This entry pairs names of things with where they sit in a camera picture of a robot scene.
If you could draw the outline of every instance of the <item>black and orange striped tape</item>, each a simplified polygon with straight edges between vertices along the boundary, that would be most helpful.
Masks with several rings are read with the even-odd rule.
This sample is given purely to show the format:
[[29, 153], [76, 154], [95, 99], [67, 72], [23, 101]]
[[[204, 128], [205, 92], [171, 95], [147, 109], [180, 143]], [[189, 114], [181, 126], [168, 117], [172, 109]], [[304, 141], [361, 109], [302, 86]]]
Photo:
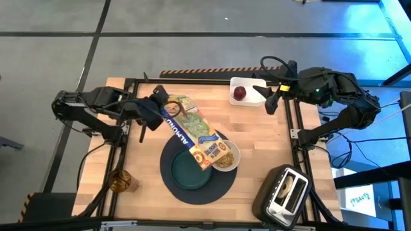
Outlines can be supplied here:
[[27, 206], [28, 206], [28, 204], [29, 204], [29, 202], [30, 202], [30, 200], [31, 200], [31, 197], [33, 197], [33, 195], [34, 195], [34, 192], [32, 192], [32, 193], [30, 193], [29, 195], [27, 195], [26, 201], [24, 202], [24, 207], [23, 207], [23, 209], [22, 209], [21, 212], [20, 212], [20, 216], [19, 216], [18, 223], [22, 223], [22, 222], [23, 222], [23, 217], [24, 217], [24, 215], [25, 215], [25, 213], [26, 213], [26, 211], [27, 211]]
[[[276, 70], [278, 67], [267, 67], [268, 70]], [[186, 69], [167, 70], [161, 74], [191, 74], [191, 73], [215, 73], [215, 72], [238, 72], [238, 71], [262, 71], [261, 67], [238, 67], [238, 68], [214, 68], [214, 69]]]

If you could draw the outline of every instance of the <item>dark green plate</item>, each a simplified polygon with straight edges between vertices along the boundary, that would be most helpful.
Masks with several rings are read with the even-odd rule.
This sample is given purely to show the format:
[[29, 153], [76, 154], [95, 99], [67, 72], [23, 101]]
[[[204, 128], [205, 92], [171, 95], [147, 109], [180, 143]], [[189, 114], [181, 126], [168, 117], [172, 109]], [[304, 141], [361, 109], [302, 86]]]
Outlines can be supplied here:
[[180, 150], [171, 161], [171, 177], [183, 189], [198, 189], [207, 183], [212, 168], [202, 171], [188, 150]]

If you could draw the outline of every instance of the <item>black placemat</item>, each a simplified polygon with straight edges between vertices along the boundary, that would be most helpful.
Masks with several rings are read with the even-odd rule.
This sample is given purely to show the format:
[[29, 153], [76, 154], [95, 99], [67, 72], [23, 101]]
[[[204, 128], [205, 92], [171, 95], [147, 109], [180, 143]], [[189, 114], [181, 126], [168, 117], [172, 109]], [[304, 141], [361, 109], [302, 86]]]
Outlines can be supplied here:
[[[225, 135], [217, 132], [222, 139], [227, 139]], [[188, 190], [179, 187], [171, 177], [171, 161], [181, 150], [186, 148], [177, 136], [173, 136], [161, 153], [160, 173], [161, 178], [168, 190], [180, 201], [192, 204], [203, 205], [220, 199], [231, 188], [237, 175], [237, 168], [229, 172], [217, 171], [213, 168], [210, 179], [201, 188]]]

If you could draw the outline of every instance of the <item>apple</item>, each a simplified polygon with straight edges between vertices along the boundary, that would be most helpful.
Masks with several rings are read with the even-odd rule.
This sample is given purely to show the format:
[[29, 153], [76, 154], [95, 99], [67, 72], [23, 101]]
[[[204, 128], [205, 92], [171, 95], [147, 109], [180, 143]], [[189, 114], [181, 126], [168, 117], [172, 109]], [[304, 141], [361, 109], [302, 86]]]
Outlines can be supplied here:
[[247, 92], [245, 91], [244, 87], [236, 87], [234, 89], [234, 99], [238, 101], [243, 100], [246, 94]]

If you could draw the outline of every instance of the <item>white tray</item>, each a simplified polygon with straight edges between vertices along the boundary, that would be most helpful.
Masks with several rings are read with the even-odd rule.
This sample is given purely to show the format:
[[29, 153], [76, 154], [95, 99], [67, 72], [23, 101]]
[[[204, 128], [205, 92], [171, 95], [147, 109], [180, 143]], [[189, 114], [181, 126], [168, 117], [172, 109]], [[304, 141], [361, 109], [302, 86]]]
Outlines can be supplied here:
[[[259, 107], [264, 104], [265, 98], [252, 88], [253, 85], [267, 87], [267, 83], [262, 79], [232, 77], [230, 80], [230, 103], [249, 107]], [[245, 98], [241, 101], [234, 99], [234, 89], [239, 86], [244, 87], [246, 91]]]

